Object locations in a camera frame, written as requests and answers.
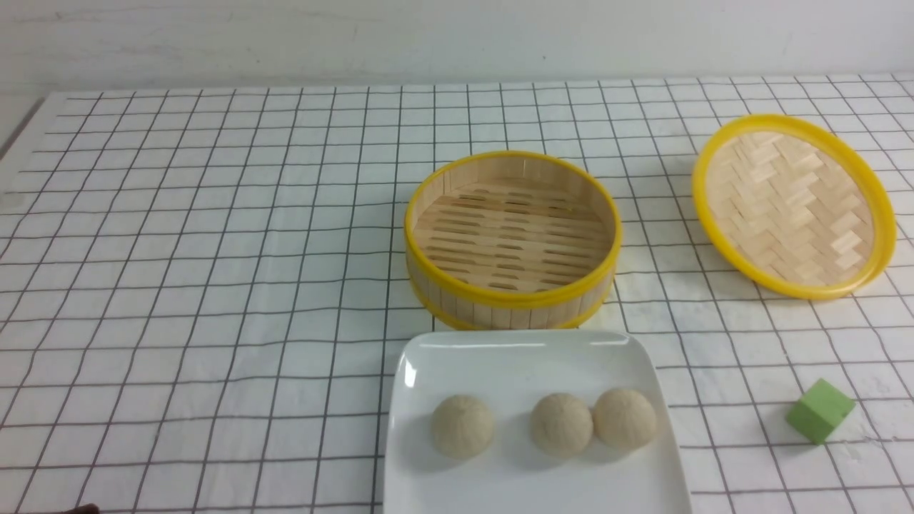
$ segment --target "white ceramic plate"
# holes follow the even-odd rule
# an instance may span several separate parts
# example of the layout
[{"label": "white ceramic plate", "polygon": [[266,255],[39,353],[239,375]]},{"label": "white ceramic plate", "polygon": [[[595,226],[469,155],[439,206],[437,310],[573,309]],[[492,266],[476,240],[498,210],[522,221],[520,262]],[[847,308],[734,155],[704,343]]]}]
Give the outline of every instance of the white ceramic plate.
[{"label": "white ceramic plate", "polygon": [[[593,405],[607,389],[641,391],[657,411],[649,445],[620,455],[596,439],[559,461],[529,437],[533,406],[551,392]],[[430,417],[452,394],[483,399],[495,438],[466,462],[431,445]],[[654,367],[631,336],[588,330],[443,332],[415,337],[394,380],[385,460],[390,514],[539,512],[688,514],[686,479]]]}]

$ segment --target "green cube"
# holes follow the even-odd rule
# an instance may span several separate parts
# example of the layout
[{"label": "green cube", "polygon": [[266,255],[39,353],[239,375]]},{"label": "green cube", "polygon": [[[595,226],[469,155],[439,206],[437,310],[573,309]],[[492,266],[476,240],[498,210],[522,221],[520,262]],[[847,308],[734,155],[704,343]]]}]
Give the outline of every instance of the green cube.
[{"label": "green cube", "polygon": [[819,379],[787,412],[787,423],[813,444],[822,444],[854,405],[853,400],[832,384]]}]

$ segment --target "grid tablecloth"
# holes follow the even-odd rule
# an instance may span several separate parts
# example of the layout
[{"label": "grid tablecloth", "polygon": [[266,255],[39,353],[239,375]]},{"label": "grid tablecloth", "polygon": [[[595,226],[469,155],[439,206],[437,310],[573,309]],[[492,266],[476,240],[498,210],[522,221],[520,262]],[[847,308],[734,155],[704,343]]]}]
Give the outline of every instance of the grid tablecloth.
[{"label": "grid tablecloth", "polygon": [[[912,93],[914,74],[53,95],[0,203],[0,511],[380,512],[399,352],[446,329],[406,280],[406,202],[511,148],[618,202],[587,327],[650,352],[696,512],[911,512]],[[722,261],[689,174],[748,112],[819,124],[877,171],[886,274],[811,304]],[[813,447],[783,416],[821,377],[859,407]]]}]

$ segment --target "yellow plastic rim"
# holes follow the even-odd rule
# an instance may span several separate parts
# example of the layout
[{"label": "yellow plastic rim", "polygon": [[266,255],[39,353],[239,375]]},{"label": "yellow plastic rim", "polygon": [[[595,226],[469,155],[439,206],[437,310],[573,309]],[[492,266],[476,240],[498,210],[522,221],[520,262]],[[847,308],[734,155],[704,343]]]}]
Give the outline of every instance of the yellow plastic rim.
[{"label": "yellow plastic rim", "polygon": [[[597,188],[597,190],[600,192],[600,195],[610,206],[610,212],[612,213],[613,218],[613,230],[615,234],[612,238],[612,246],[610,247],[609,253],[606,254],[606,257],[603,259],[603,261],[596,268],[594,268],[593,271],[586,274],[583,278],[576,282],[568,285],[563,285],[549,291],[541,291],[538,293],[506,293],[503,291],[485,289],[476,285],[465,284],[440,270],[429,260],[428,257],[425,256],[422,250],[420,250],[419,245],[416,243],[416,240],[412,235],[412,228],[409,225],[409,220],[412,219],[412,210],[416,207],[416,200],[421,196],[422,191],[425,189],[425,187],[427,187],[431,181],[437,178],[439,175],[443,175],[457,166],[462,166],[477,159],[489,159],[502,156],[522,156],[529,159],[549,161],[552,164],[562,166],[568,171],[583,177],[593,187]],[[534,154],[532,152],[520,152],[517,150],[506,150],[503,152],[489,152],[486,154],[470,155],[469,157],[464,157],[459,161],[454,161],[447,166],[442,166],[438,171],[431,174],[419,185],[419,187],[416,189],[416,192],[413,194],[412,199],[409,201],[408,206],[406,207],[406,217],[403,223],[403,233],[406,239],[407,251],[415,257],[416,264],[421,268],[421,270],[441,289],[471,302],[509,309],[535,309],[539,307],[548,307],[581,296],[611,272],[613,265],[619,257],[619,251],[622,248],[622,220],[619,218],[619,210],[616,208],[615,202],[612,201],[612,197],[610,197],[609,193],[606,192],[606,189],[600,182],[598,182],[594,177],[591,177],[587,174],[587,172],[581,170],[577,166],[574,166],[563,160],[556,159],[555,157],[550,157],[549,155]]]},{"label": "yellow plastic rim", "polygon": [[[752,262],[742,256],[730,244],[727,237],[715,222],[714,215],[707,203],[707,167],[711,159],[727,141],[749,132],[779,132],[803,140],[815,146],[834,159],[854,180],[866,199],[866,204],[873,215],[873,232],[875,235],[873,251],[869,260],[856,276],[850,280],[825,287],[813,287],[787,282],[776,276],[763,272]],[[888,194],[873,173],[866,161],[854,150],[833,134],[812,123],[782,116],[780,114],[753,114],[724,125],[710,140],[698,156],[695,172],[692,175],[692,196],[698,211],[698,220],[705,228],[708,238],[717,250],[733,264],[736,269],[750,279],[764,285],[772,291],[797,298],[811,300],[828,300],[845,296],[860,286],[872,281],[888,266],[895,251],[895,215]]]}]

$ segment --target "woven bamboo lid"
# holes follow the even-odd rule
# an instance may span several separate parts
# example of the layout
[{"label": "woven bamboo lid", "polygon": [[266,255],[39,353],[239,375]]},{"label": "woven bamboo lid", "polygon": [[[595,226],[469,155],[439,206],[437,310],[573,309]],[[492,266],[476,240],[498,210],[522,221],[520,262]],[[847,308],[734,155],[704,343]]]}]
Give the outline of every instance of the woven bamboo lid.
[{"label": "woven bamboo lid", "polygon": [[696,163],[698,217],[734,266],[770,289],[835,298],[876,278],[895,244],[885,189],[833,135],[779,115],[720,129]]}]

